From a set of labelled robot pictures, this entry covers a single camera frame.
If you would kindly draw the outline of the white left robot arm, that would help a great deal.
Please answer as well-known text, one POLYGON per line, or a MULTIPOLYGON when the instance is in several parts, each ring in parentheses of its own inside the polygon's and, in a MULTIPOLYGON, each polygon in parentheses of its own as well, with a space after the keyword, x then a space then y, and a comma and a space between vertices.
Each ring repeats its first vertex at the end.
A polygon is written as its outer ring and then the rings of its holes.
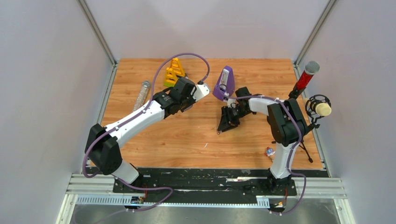
POLYGON ((184 112, 210 93, 202 81, 194 84, 187 78, 177 80, 175 86, 157 92, 152 99, 126 117, 107 126, 91 127, 85 155, 104 175, 112 175, 125 182, 132 193, 139 192, 143 180, 139 171, 121 156, 120 149, 136 134, 170 115, 184 112))

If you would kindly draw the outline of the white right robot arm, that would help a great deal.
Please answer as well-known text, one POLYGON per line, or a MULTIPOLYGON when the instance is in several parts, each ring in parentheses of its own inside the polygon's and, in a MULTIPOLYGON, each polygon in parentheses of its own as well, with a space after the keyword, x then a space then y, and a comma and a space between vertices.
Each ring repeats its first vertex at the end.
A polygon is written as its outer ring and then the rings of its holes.
POLYGON ((240 119, 249 114, 266 115, 272 136, 276 142, 275 159, 269 168, 267 190, 273 195, 284 191, 291 180, 291 162, 294 149, 307 133, 305 118, 295 99, 280 100, 264 95, 252 95, 247 87, 237 90, 237 97, 220 91, 227 105, 221 108, 218 133, 232 130, 240 125, 240 119))

